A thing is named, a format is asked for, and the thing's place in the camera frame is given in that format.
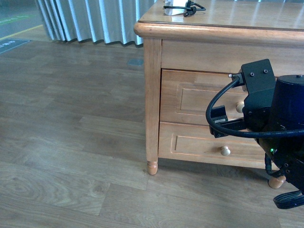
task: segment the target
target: curtain fold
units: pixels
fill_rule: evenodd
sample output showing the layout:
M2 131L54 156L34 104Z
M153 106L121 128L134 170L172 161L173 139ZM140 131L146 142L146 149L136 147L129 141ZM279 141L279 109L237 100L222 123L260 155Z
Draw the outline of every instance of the curtain fold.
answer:
M156 0L35 0L52 40L92 39L137 45L133 27Z

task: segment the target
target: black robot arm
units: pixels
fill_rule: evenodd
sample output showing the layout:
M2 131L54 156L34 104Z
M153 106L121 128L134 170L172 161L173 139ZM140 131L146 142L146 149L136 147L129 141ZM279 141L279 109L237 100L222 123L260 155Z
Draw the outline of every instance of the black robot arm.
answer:
M216 138L233 135L255 138L266 153L266 171L299 191L274 198L278 208L304 205L304 76L281 76L277 80L268 59L244 64L232 82L210 102L206 119ZM242 110L244 117L228 120L224 106L213 107L230 88L243 86L248 92ZM280 169L271 171L271 161Z

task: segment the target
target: wooden tabletop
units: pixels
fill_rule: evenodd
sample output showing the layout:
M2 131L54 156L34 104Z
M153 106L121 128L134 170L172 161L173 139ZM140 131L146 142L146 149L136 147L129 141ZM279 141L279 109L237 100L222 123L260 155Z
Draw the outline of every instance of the wooden tabletop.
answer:
M304 4L196 0L207 10L191 17L164 14L158 0L135 24L144 38L304 46Z
M195 0L206 11L192 17L164 14L163 0L157 1L139 22L183 23L238 28L304 30L304 4L231 0Z

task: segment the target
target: rounded wooden edge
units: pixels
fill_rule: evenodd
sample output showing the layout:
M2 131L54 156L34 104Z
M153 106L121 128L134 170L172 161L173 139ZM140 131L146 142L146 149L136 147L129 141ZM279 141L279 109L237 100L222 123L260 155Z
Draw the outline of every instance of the rounded wooden edge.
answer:
M134 26L134 32L143 38L287 46L304 45L304 31L301 30L226 28L204 25L137 22Z
M272 178L270 178L268 185L272 189L278 189L282 186L282 184L284 184L285 180L286 180L285 176L281 176L278 178L272 177Z
M157 161L148 161L148 173L150 175L155 175L157 173L158 164Z

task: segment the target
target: wooden nightstand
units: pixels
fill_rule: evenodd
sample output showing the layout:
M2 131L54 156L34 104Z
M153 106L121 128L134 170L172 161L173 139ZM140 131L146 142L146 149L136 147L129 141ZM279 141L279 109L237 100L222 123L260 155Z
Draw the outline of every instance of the wooden nightstand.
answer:
M264 168L253 139L214 139L205 111L242 64L269 58L276 76L304 72L302 4L197 0L206 7L185 18L166 16L156 2L135 24L144 38L148 172L158 158ZM228 117L237 118L241 88L225 94ZM221 155L228 147L231 154Z

